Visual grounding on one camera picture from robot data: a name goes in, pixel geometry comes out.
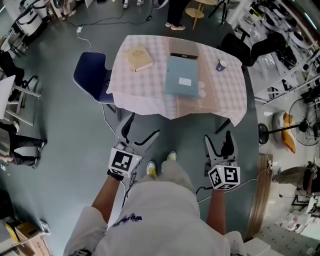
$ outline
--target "pink checkered tablecloth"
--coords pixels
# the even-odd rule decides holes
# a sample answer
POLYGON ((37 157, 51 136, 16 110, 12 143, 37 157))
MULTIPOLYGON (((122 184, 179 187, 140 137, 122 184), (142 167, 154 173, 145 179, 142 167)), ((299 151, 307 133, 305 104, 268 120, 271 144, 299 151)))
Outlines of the pink checkered tablecloth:
POLYGON ((198 47, 199 98, 181 98, 165 94, 167 58, 170 37, 157 35, 128 35, 113 64, 109 88, 114 103, 139 115, 160 114, 168 119, 191 113, 213 113, 230 118, 237 125, 247 111, 247 94, 242 63, 236 57, 216 48, 196 43, 198 47), (131 70, 125 51, 143 46, 154 64, 138 72, 131 70), (227 68, 218 72, 218 60, 227 68))

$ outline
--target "book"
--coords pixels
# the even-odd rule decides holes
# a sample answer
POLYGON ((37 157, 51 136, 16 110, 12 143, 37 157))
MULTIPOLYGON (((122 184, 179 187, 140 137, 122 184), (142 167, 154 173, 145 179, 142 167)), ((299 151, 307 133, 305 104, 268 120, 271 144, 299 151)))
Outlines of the book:
POLYGON ((198 98, 198 61, 168 56, 164 93, 184 98, 198 98))
POLYGON ((134 72, 151 67, 154 64, 150 54, 146 48, 137 46, 125 52, 125 56, 130 62, 134 72))

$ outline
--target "blue chair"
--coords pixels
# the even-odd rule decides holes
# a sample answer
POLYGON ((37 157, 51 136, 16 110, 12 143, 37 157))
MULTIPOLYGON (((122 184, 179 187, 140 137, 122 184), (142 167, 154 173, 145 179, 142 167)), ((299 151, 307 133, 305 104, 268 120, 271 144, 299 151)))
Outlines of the blue chair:
POLYGON ((114 105, 112 93, 106 93, 112 70, 105 68, 106 55, 101 52, 83 52, 73 73, 74 82, 95 101, 106 104, 121 120, 121 109, 114 105))

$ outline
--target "white shirt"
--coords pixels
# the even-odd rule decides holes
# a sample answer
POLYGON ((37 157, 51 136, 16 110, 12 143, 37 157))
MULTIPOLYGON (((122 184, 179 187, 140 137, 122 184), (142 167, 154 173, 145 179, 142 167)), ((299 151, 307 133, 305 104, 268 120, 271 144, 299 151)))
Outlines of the white shirt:
POLYGON ((187 188, 150 181, 129 194, 108 230, 102 214, 85 207, 63 255, 230 256, 228 239, 200 219, 197 199, 187 188))

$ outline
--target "blue folder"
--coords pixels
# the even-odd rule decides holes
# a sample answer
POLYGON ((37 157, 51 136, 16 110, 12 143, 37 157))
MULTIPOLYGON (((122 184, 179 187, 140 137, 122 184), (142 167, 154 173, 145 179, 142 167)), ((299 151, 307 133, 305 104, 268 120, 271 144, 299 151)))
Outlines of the blue folder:
POLYGON ((170 55, 166 63, 164 93, 198 98, 198 61, 170 55))

